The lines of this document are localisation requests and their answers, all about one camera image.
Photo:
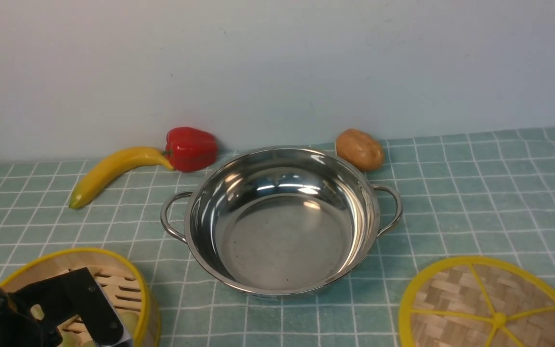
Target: stainless steel pot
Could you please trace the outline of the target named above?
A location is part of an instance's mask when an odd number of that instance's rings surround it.
[[[383,228],[375,190],[397,204]],[[187,197],[181,233],[169,224],[168,209]],[[393,189],[370,185],[341,158],[267,147],[229,161],[196,191],[172,196],[160,219],[214,278],[240,292],[279,297],[312,292],[348,274],[401,215]]]

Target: red bell pepper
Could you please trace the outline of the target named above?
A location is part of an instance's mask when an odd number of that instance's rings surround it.
[[[208,132],[190,127],[174,128],[166,135],[165,156],[176,170],[198,171],[216,161],[218,144]]]

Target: white wall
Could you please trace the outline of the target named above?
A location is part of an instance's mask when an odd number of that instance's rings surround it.
[[[0,0],[0,161],[555,125],[555,0]]]

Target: pot rim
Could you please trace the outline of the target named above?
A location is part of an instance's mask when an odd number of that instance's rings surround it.
[[[354,175],[357,178],[357,180],[359,180],[359,182],[361,182],[361,187],[363,189],[365,189],[366,193],[371,197],[372,210],[374,211],[374,219],[373,219],[374,222],[372,223],[372,225],[369,226],[370,230],[368,230],[368,234],[369,234],[368,237],[372,238],[375,241],[377,239],[376,235],[377,235],[378,230],[380,230],[380,224],[381,224],[380,204],[378,202],[378,199],[376,198],[376,193],[375,193],[374,189],[372,189],[372,186],[371,186],[370,182],[365,177],[365,175],[363,175],[363,173],[361,173],[361,171],[359,171],[359,169],[357,169],[356,167],[354,167],[354,165],[348,163],[346,160],[343,160],[342,158],[340,158],[337,155],[334,155],[334,154],[328,153],[328,152],[324,152],[324,151],[321,151],[319,149],[314,149],[312,147],[271,146],[271,147],[261,147],[261,148],[254,149],[254,150],[242,153],[240,155],[234,156],[231,160],[227,161],[227,163],[222,165],[220,168],[218,168],[212,174],[206,176],[202,180],[202,182],[200,182],[198,187],[192,192],[192,195],[190,196],[190,198],[188,200],[187,207],[185,208],[185,219],[184,219],[185,241],[187,242],[187,246],[190,249],[190,252],[192,253],[192,255],[194,256],[194,259],[196,260],[196,262],[198,262],[200,264],[200,266],[205,271],[207,271],[211,276],[216,278],[218,281],[220,281],[220,282],[224,283],[225,285],[233,288],[234,290],[238,290],[238,291],[244,292],[246,294],[252,294],[252,295],[256,295],[256,296],[264,296],[264,297],[278,297],[278,296],[290,296],[290,295],[295,295],[295,294],[304,294],[304,293],[308,293],[308,292],[315,292],[315,290],[319,290],[320,288],[322,288],[324,286],[328,286],[331,283],[337,281],[338,279],[341,279],[342,277],[344,277],[346,274],[348,274],[350,271],[352,271],[357,265],[359,265],[361,263],[361,261],[363,261],[365,256],[370,252],[370,249],[374,245],[373,241],[372,242],[367,242],[364,245],[364,247],[361,248],[361,250],[359,250],[358,253],[357,253],[357,255],[363,255],[363,256],[360,256],[358,260],[351,262],[350,264],[348,264],[348,266],[345,266],[344,268],[342,268],[336,274],[333,274],[330,277],[328,277],[326,279],[323,279],[322,281],[318,281],[316,283],[313,283],[312,285],[304,286],[302,288],[297,288],[295,290],[284,290],[284,289],[269,290],[269,289],[256,288],[254,286],[244,285],[242,283],[239,283],[237,281],[234,281],[232,279],[227,278],[226,276],[220,274],[220,272],[216,271],[212,266],[210,266],[209,263],[207,263],[205,261],[205,259],[202,257],[202,255],[198,252],[198,249],[196,247],[194,239],[192,238],[192,232],[191,232],[191,228],[190,228],[190,217],[191,217],[191,214],[192,214],[192,207],[194,207],[193,202],[198,198],[198,195],[200,194],[200,192],[203,191],[203,187],[205,186],[207,181],[209,181],[213,176],[215,176],[219,172],[224,171],[229,165],[232,165],[234,162],[238,161],[240,158],[244,158],[246,156],[251,156],[251,155],[254,155],[254,154],[258,154],[260,152],[275,151],[277,149],[279,149],[279,150],[291,149],[291,150],[297,150],[297,151],[306,151],[306,152],[311,152],[311,153],[314,153],[314,154],[319,154],[319,155],[322,155],[322,156],[330,157],[333,160],[339,161],[339,163],[341,163],[342,165],[347,167],[348,170],[350,171],[350,173],[352,175]]]

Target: banana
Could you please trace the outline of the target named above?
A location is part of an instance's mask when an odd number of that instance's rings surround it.
[[[153,147],[130,147],[104,158],[74,187],[70,208],[79,209],[91,202],[112,180],[126,171],[145,165],[174,168],[162,153]]]

